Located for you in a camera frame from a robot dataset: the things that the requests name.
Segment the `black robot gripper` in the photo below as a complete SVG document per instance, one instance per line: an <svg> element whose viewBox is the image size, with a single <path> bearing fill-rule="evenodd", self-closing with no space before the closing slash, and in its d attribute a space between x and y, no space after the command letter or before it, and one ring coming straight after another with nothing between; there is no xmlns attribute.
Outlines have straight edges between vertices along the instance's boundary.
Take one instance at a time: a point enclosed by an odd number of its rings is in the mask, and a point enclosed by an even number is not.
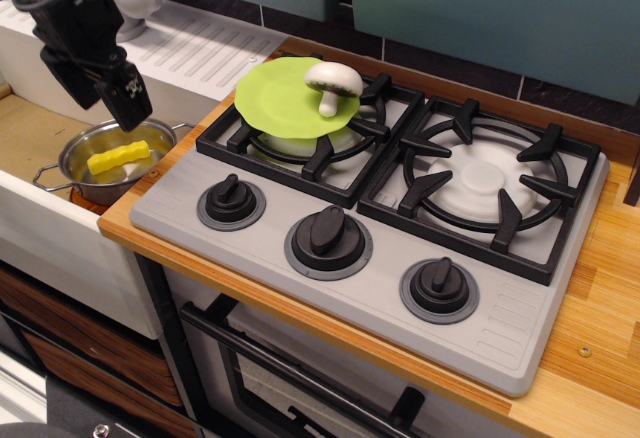
<svg viewBox="0 0 640 438"><path fill-rule="evenodd" d="M41 60L81 108L90 109L100 98L125 132L152 114L142 76L116 44L123 18L114 0L29 0L29 5L35 34L44 43Z"/></svg>

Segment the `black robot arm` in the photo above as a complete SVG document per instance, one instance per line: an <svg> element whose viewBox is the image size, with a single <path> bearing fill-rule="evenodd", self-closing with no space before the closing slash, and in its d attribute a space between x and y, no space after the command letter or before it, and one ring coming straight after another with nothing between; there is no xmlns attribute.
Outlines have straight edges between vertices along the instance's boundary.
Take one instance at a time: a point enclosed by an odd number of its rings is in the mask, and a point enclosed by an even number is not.
<svg viewBox="0 0 640 438"><path fill-rule="evenodd" d="M114 0L12 0L31 15L40 58L74 101L101 101L125 132L152 113L143 78L116 42L124 18Z"/></svg>

